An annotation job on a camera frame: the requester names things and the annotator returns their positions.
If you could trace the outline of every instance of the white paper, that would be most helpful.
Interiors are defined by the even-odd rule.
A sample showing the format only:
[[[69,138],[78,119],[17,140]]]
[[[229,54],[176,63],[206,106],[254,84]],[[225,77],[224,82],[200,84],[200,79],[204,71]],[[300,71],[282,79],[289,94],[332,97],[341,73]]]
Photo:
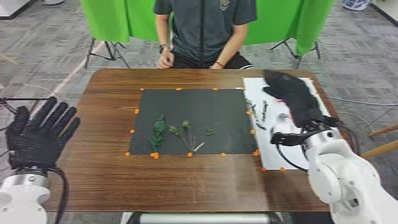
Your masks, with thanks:
[[[328,115],[327,107],[323,105],[319,95],[316,93],[316,88],[312,85],[311,79],[303,78],[302,81],[307,84],[311,94],[314,95],[318,102],[319,102],[319,110],[323,115]],[[261,154],[261,162],[263,162],[263,167],[266,170],[279,170],[284,168],[286,170],[295,170],[296,168],[287,164],[284,161],[275,145],[270,144],[270,130],[277,122],[277,117],[280,114],[289,115],[289,109],[286,107],[284,102],[280,102],[264,92],[263,92],[263,87],[268,86],[263,78],[245,78],[243,79],[245,83],[245,98],[250,101],[252,105],[256,105],[256,116],[257,116],[257,121],[256,122],[256,117],[254,115],[250,116],[250,121],[252,121],[252,127],[256,129],[256,141],[257,141],[257,147],[259,147],[259,154]],[[263,101],[266,101],[268,107],[266,107],[266,119],[264,122],[261,122],[263,118]],[[295,127],[291,117],[287,118],[291,127],[287,129],[291,130],[291,133],[300,133],[300,129]],[[307,160],[303,157],[302,153],[302,148],[300,146],[280,146],[280,151],[289,159],[289,161],[307,169]]]

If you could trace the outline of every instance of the robotic arm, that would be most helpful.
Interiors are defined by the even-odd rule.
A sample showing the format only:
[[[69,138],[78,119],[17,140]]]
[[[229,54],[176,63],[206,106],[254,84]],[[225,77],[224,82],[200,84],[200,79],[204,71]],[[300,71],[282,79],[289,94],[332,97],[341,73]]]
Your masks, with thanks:
[[[5,132],[14,175],[5,178],[0,187],[0,223],[3,224],[48,223],[41,206],[49,198],[48,171],[58,173],[64,178],[57,160],[80,125],[80,119],[73,119],[76,108],[69,108],[65,103],[60,103],[57,108],[55,105],[57,99],[51,97],[32,120],[26,107],[19,107]]]
[[[272,144],[303,145],[309,160],[309,184],[330,206],[335,224],[396,223],[398,201],[387,194],[371,163],[351,152],[330,119],[321,115],[318,101],[305,83],[291,75],[264,71],[270,93],[286,102],[302,134],[277,132]]]

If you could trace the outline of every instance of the person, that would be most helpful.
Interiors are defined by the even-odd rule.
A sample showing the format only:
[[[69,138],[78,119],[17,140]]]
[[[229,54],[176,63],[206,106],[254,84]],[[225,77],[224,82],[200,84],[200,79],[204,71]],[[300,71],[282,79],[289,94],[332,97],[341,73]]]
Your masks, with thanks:
[[[156,0],[160,59],[156,67],[248,69],[240,55],[248,23],[256,21],[256,0]],[[172,34],[168,18],[172,14]],[[200,62],[202,24],[202,62]]]

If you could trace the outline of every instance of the wooden table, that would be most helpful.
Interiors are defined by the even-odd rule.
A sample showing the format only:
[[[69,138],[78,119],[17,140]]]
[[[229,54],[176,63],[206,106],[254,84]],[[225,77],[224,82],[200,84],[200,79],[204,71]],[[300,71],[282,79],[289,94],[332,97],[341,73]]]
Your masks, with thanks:
[[[286,71],[314,80],[305,71]],[[300,171],[259,169],[252,155],[124,156],[140,88],[236,88],[259,70],[103,69],[78,105],[81,127],[58,162],[71,182],[67,211],[264,212],[328,211]],[[334,113],[319,83],[318,93]],[[49,211],[60,185],[53,185]]]

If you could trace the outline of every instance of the dark t-shirt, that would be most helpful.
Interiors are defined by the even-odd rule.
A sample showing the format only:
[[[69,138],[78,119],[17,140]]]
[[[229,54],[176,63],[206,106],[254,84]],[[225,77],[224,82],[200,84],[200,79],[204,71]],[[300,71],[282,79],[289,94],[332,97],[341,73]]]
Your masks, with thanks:
[[[232,26],[256,21],[256,0],[204,0],[204,60],[215,60]],[[174,51],[192,59],[199,58],[200,0],[156,0],[154,13],[174,13]]]

